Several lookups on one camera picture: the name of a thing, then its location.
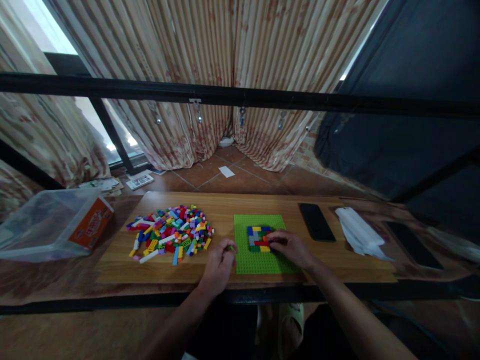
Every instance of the black phone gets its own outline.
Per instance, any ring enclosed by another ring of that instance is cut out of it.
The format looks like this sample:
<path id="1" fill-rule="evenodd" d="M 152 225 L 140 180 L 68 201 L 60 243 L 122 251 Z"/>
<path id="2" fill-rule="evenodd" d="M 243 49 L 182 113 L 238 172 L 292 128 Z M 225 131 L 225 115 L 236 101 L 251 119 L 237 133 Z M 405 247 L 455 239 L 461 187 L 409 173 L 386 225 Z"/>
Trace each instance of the black phone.
<path id="1" fill-rule="evenodd" d="M 323 241 L 328 243 L 334 243 L 335 236 L 330 229 L 329 223 L 325 220 L 322 210 L 316 204 L 300 203 L 300 212 L 305 220 L 305 224 L 308 227 L 310 236 L 315 241 Z"/>
<path id="2" fill-rule="evenodd" d="M 444 269 L 407 225 L 393 221 L 385 221 L 385 224 L 417 265 L 436 270 Z"/>

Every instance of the striped curtain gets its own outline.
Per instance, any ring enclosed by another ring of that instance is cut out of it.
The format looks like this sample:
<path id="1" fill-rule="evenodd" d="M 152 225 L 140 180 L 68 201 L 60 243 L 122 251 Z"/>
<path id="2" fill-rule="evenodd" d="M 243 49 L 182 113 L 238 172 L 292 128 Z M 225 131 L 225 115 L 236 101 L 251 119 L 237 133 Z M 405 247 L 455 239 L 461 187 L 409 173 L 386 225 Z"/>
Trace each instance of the striped curtain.
<path id="1" fill-rule="evenodd" d="M 330 92 L 387 0 L 44 0 L 91 74 Z M 160 169 L 209 158 L 222 135 L 262 168 L 292 159 L 311 111 L 112 100 Z M 284 126 L 278 129 L 283 116 Z"/>
<path id="2" fill-rule="evenodd" d="M 0 1 L 0 71 L 55 74 L 6 1 Z M 110 175 L 101 141 L 72 97 L 0 93 L 0 139 L 67 188 Z M 0 218 L 39 190 L 0 162 Z"/>

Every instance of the clear plastic container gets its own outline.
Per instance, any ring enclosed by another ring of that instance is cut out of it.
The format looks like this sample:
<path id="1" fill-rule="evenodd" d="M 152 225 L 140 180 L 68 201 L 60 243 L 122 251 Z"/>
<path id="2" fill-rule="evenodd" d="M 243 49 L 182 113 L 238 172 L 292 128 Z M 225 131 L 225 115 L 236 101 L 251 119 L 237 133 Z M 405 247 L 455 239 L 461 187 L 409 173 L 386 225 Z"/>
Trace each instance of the clear plastic container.
<path id="1" fill-rule="evenodd" d="M 0 226 L 0 259 L 40 263 L 89 255 L 113 213 L 101 192 L 37 193 Z"/>

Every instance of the hand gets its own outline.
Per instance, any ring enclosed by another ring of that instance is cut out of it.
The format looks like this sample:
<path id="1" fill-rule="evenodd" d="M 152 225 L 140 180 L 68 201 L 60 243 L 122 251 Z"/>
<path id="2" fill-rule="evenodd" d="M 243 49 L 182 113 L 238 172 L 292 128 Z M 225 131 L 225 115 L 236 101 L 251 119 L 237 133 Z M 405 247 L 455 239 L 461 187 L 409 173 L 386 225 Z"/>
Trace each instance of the hand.
<path id="1" fill-rule="evenodd" d="M 278 229 L 266 236 L 272 240 L 270 247 L 304 270 L 311 270 L 319 260 L 312 255 L 305 243 L 294 232 Z"/>
<path id="2" fill-rule="evenodd" d="M 225 290 L 232 266 L 236 265 L 235 253 L 237 252 L 237 244 L 228 237 L 208 252 L 205 271 L 197 287 L 202 293 L 214 298 Z"/>

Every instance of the pile of lego bricks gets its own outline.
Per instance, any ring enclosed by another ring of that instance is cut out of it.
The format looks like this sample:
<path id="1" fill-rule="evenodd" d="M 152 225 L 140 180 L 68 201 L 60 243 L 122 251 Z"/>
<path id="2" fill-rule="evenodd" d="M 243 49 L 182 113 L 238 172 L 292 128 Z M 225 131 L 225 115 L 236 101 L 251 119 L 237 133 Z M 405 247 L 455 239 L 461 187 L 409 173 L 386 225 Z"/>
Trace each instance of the pile of lego bricks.
<path id="1" fill-rule="evenodd" d="M 180 205 L 156 212 L 137 216 L 134 222 L 127 224 L 127 231 L 138 231 L 129 255 L 131 258 L 143 264 L 156 255 L 173 253 L 173 265 L 177 265 L 182 262 L 184 254 L 193 256 L 209 248 L 215 229 L 195 205 Z M 145 243 L 143 256 L 137 254 L 142 243 Z"/>
<path id="2" fill-rule="evenodd" d="M 248 244 L 252 253 L 271 253 L 275 250 L 270 248 L 272 242 L 267 238 L 273 230 L 269 226 L 249 226 L 248 231 Z"/>

